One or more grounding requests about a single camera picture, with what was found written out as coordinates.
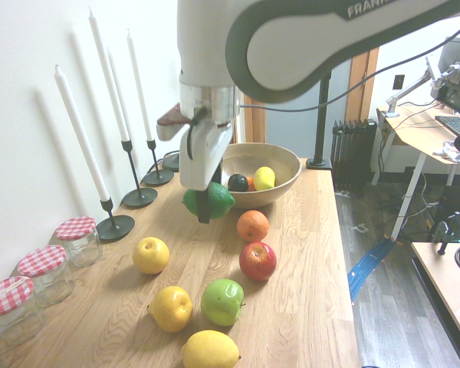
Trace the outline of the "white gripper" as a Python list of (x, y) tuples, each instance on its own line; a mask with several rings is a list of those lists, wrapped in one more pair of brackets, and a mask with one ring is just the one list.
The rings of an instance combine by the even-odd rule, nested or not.
[(202, 121), (181, 139), (179, 178), (183, 187), (197, 190), (195, 203), (200, 223), (210, 223), (211, 197), (207, 187), (211, 180), (222, 183), (222, 157), (232, 136), (232, 123), (218, 127), (212, 121)]

